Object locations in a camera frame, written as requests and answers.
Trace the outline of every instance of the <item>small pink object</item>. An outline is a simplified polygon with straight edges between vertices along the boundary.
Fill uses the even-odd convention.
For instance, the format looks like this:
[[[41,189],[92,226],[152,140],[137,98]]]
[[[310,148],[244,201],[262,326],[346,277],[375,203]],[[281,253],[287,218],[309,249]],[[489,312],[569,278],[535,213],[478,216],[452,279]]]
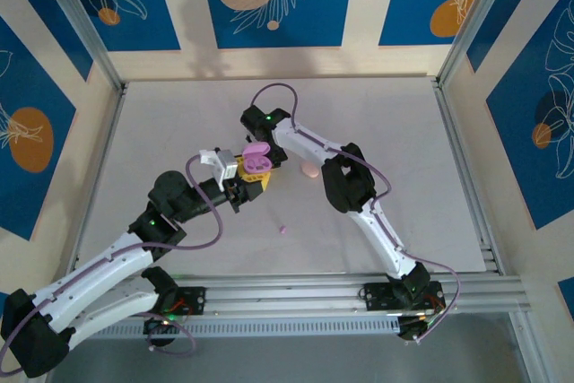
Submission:
[[[301,171],[309,178],[317,178],[319,176],[319,168],[310,161],[304,161],[301,164]]]
[[[248,174],[265,174],[273,167],[265,155],[271,150],[268,143],[251,143],[243,149],[243,169]]]

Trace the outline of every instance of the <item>white table surface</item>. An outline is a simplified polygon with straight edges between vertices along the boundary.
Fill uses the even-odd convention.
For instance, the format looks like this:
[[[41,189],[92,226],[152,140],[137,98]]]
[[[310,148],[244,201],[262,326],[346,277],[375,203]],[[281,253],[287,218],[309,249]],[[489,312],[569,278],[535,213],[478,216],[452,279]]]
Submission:
[[[415,255],[458,271],[484,262],[429,78],[287,80],[300,95],[297,119],[330,141],[354,142],[382,170],[393,192],[383,199],[388,219]],[[145,209],[154,180],[185,170],[202,149],[240,153],[239,122],[253,94],[268,81],[131,83],[100,187],[80,246],[80,263],[100,253]],[[291,111],[291,94],[273,88],[257,105]],[[210,177],[199,164],[199,181]],[[384,185],[378,181],[377,190]],[[267,191],[234,214],[218,207],[224,234],[215,246],[172,251],[158,261],[171,274],[317,274],[381,272],[360,229],[325,198],[321,177],[300,173],[294,154],[275,171]],[[285,225],[285,234],[279,228]],[[210,215],[184,225],[182,245],[217,232]]]

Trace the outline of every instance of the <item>pink object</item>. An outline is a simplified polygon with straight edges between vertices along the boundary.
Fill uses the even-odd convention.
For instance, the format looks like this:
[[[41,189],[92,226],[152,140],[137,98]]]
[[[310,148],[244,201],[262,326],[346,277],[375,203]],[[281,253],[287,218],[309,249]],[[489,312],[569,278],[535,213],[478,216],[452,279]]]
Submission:
[[[317,178],[319,176],[319,168],[310,161],[304,161],[301,164],[301,171],[309,178]]]
[[[268,143],[251,143],[243,149],[243,169],[248,174],[264,174],[273,167],[265,155],[271,150]]]

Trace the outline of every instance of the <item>yellow part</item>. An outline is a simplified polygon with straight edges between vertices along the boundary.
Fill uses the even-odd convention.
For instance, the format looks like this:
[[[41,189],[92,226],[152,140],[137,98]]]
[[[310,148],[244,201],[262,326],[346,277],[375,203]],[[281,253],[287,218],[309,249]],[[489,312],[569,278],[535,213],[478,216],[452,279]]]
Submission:
[[[243,156],[236,157],[236,159],[238,162],[237,172],[239,173],[241,179],[247,181],[248,183],[255,183],[256,181],[261,181],[261,187],[265,192],[265,190],[267,189],[267,184],[269,183],[269,178],[271,177],[271,172],[266,172],[265,174],[248,174],[243,169]]]

